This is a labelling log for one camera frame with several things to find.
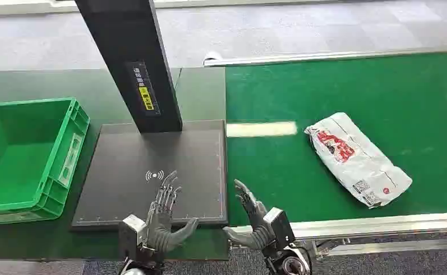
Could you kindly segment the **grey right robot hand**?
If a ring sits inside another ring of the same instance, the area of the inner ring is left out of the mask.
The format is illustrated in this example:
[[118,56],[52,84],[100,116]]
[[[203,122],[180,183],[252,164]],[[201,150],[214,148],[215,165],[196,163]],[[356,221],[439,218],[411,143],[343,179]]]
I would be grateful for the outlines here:
[[253,250],[263,250],[275,238],[270,226],[264,222],[264,216],[268,211],[264,204],[257,200],[251,190],[240,180],[235,179],[234,186],[236,197],[240,199],[248,215],[252,231],[239,233],[228,226],[224,227],[223,231],[233,244],[242,245]]

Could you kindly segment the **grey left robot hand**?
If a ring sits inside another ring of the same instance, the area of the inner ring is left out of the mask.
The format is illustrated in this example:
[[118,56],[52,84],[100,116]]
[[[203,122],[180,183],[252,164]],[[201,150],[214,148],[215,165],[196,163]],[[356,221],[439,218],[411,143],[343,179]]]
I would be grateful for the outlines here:
[[171,231],[172,210],[181,186],[174,187],[178,179],[174,170],[163,180],[147,214],[147,239],[144,245],[160,253],[167,253],[184,243],[197,229],[198,218],[190,218],[184,227]]

